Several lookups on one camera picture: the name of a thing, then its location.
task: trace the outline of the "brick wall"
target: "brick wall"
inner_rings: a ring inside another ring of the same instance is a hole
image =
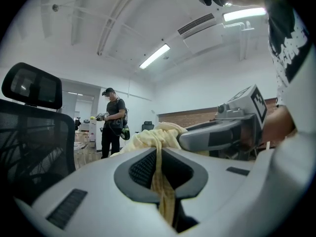
[[[268,107],[268,115],[276,110],[276,99],[267,99],[266,104]],[[215,118],[217,108],[200,109],[194,111],[178,112],[178,113],[168,113],[159,115],[159,122],[169,122],[175,123],[181,127],[188,127],[191,125],[199,124],[202,122],[207,122]],[[275,147],[280,143],[280,141],[271,141],[271,147]]]

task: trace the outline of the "man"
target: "man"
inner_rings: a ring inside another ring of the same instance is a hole
[[[111,154],[119,152],[119,137],[123,129],[123,117],[125,115],[125,102],[120,99],[112,88],[107,88],[102,95],[109,99],[107,112],[102,131],[102,157],[109,156],[110,144]]]
[[[285,0],[213,0],[225,3],[264,7],[269,15],[269,50],[278,83],[276,106],[267,117],[262,142],[282,140],[294,129],[292,117],[282,100],[283,91],[294,78],[312,46],[312,40],[297,13]]]

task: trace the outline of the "black mesh chair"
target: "black mesh chair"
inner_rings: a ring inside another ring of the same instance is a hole
[[[74,121],[59,109],[59,78],[25,63],[6,75],[4,96],[25,105],[0,100],[0,169],[15,197],[28,204],[75,171]]]
[[[154,125],[151,121],[145,121],[144,124],[142,125],[142,131],[144,130],[153,130]]]

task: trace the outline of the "ceiling light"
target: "ceiling light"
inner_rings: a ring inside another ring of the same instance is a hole
[[[264,8],[253,8],[246,10],[238,10],[230,13],[224,14],[225,21],[231,21],[239,18],[252,17],[252,16],[261,16],[265,15],[267,12]]]
[[[161,47],[160,49],[158,49],[153,55],[151,55],[142,65],[140,65],[139,67],[141,69],[145,69],[147,68],[153,61],[155,61],[157,58],[159,58],[160,56],[162,56],[164,53],[166,53],[168,50],[170,49],[170,47],[165,44],[163,45],[163,47]]]

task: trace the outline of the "yellow cloth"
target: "yellow cloth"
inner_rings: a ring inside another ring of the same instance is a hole
[[[175,196],[173,188],[161,171],[161,149],[164,147],[181,149],[177,136],[184,132],[187,130],[176,124],[159,123],[154,130],[144,130],[132,136],[130,142],[119,153],[113,155],[116,156],[141,148],[157,148],[156,171],[153,175],[151,190],[160,195],[159,211],[170,225],[172,225],[174,217]],[[198,152],[198,154],[207,156],[208,152]]]

